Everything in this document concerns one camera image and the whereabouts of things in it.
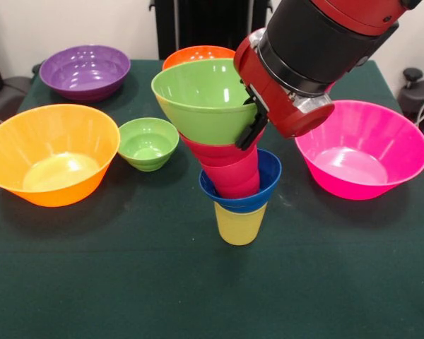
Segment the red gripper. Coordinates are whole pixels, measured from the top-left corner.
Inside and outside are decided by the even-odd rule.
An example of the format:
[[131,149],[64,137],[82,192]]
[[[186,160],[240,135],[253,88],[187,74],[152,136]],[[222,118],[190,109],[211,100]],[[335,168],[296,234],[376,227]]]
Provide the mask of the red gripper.
[[255,103],[254,121],[246,126],[235,142],[244,151],[256,140],[268,122],[286,137],[298,137],[322,124],[333,112],[335,105],[328,94],[306,97],[276,80],[262,58],[269,48],[266,30],[260,28],[248,35],[239,45],[233,59],[234,67],[249,94],[243,105]]

